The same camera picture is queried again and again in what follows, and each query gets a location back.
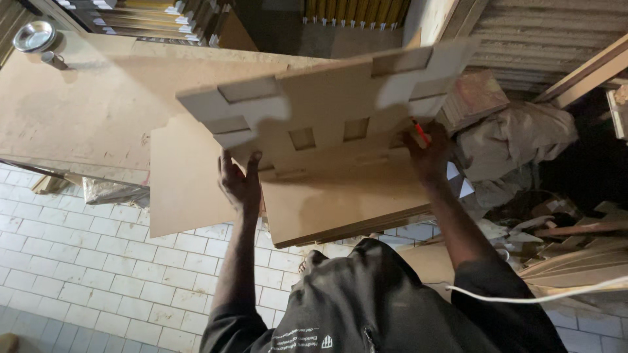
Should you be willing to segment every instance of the workbench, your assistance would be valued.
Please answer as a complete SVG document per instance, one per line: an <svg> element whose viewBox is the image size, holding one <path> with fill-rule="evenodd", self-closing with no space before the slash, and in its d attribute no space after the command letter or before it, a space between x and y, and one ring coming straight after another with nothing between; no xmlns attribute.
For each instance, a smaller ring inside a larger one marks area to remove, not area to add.
<svg viewBox="0 0 628 353"><path fill-rule="evenodd" d="M150 186L150 134L181 90L333 60L60 31L70 70L14 51L0 70L0 160Z"/></svg>

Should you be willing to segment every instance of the white tile floor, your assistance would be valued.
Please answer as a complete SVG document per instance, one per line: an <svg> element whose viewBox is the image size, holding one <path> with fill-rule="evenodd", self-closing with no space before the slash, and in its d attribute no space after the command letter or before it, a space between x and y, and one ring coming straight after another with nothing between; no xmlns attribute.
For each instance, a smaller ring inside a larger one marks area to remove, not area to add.
<svg viewBox="0 0 628 353"><path fill-rule="evenodd" d="M84 204L82 189L35 195L39 175L0 164L0 305L180 352L198 352L230 224L151 239L149 214L127 205ZM311 249L346 256L355 239L277 250L258 223L257 311L281 321L297 268ZM392 247L429 239L410 225L380 239ZM549 311L568 350L628 352L628 318Z"/></svg>

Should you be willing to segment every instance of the logo on shirt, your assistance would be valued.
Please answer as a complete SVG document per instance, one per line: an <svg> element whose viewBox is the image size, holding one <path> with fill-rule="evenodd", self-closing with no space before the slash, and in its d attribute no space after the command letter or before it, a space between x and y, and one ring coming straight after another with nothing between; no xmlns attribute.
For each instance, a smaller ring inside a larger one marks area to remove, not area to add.
<svg viewBox="0 0 628 353"><path fill-rule="evenodd" d="M321 343L321 348L331 348L333 346L332 338L329 335L325 336L323 339L323 343Z"/></svg>

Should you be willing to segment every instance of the man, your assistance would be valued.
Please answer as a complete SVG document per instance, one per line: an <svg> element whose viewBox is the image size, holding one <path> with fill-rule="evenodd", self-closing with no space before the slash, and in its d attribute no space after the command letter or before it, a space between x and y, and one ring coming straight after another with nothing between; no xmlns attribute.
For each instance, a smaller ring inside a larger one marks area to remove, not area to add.
<svg viewBox="0 0 628 353"><path fill-rule="evenodd" d="M429 148L408 134L404 142L445 238L455 285L485 296L533 297L451 193L445 129L430 124L428 131ZM219 160L220 185L238 217L201 352L566 352L539 305L489 303L458 292L449 304L375 239L362 240L346 258L311 251L281 323L267 329L255 311L253 283L260 157L251 156L246 177L228 153Z"/></svg>

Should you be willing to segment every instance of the white cable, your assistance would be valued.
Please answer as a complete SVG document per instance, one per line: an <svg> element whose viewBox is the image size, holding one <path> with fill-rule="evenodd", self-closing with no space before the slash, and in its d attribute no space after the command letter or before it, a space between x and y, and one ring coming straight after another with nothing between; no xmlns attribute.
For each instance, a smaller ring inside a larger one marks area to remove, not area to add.
<svg viewBox="0 0 628 353"><path fill-rule="evenodd" d="M589 292L594 291L594 290L598 290L598 289L601 289L601 288L604 288L604 287L607 287L607 286L610 286L610 285L614 285L614 284L621 283L621 282L626 282L626 281L628 281L628 276L623 276L623 277L615 278L614 280L608 280L608 281L604 281L602 283L598 283L597 285L587 286L587 287L584 287L584 288L579 289L579 290L572 290L572 291L567 291L567 292L564 292L564 293L543 296L541 298L530 298L530 299L494 298L494 297L490 297L490 296L477 295L475 293L471 293L468 290L464 290L464 289L458 288L456 286L446 286L445 288L448 289L448 290L459 291L459 292L461 292L463 294L466 294L468 296L472 296L475 299L483 300L483 301L494 301L494 302L497 302L497 303L513 303L513 304L538 304L538 303L544 303L546 301L551 301L551 300L556 300L556 299L560 299L560 298L565 298L565 297L572 296L572 295L589 293Z"/></svg>

